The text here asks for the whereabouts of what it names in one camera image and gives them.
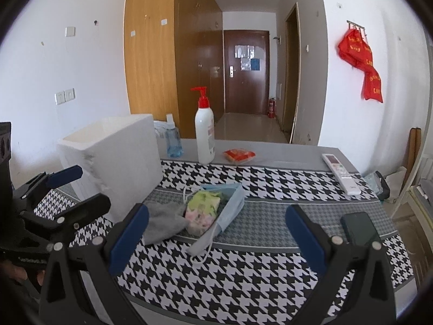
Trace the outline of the person's left hand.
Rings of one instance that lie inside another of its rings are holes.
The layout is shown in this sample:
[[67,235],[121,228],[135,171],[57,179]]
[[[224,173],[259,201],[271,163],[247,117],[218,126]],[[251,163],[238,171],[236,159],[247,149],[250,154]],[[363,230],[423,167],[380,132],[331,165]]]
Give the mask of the person's left hand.
[[[12,280],[23,282],[28,279],[27,272],[24,268],[15,266],[10,261],[1,261],[1,271],[4,275]],[[42,286],[45,278],[45,271],[40,271],[37,275],[37,282]]]

